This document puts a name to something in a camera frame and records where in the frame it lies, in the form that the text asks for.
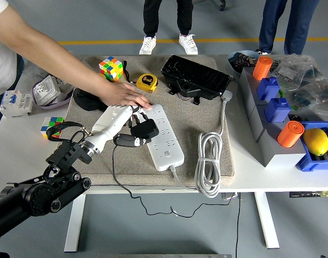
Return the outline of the person's left hand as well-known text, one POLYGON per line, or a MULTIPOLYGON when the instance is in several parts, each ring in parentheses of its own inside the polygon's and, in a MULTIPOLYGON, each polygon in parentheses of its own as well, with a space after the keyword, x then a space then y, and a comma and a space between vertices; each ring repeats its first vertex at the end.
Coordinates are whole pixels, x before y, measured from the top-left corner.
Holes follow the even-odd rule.
POLYGON ((104 83, 97 91, 97 96, 107 106, 111 105, 136 105, 145 109, 151 109, 150 101, 135 91, 135 88, 127 83, 104 83))

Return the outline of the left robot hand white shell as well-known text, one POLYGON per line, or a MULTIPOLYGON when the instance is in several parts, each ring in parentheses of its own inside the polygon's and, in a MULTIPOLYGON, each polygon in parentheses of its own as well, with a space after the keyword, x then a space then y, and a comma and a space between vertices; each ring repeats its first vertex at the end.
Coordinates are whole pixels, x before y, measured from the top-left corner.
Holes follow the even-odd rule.
POLYGON ((138 147, 151 142, 151 138, 158 134, 158 128, 153 119, 147 118, 143 109, 139 106, 112 105, 109 106, 92 127, 91 135, 81 143, 81 148, 93 157, 100 154, 109 140, 117 138, 120 146, 138 147), (128 121, 135 117, 136 126, 130 128, 130 135, 118 134, 128 121))

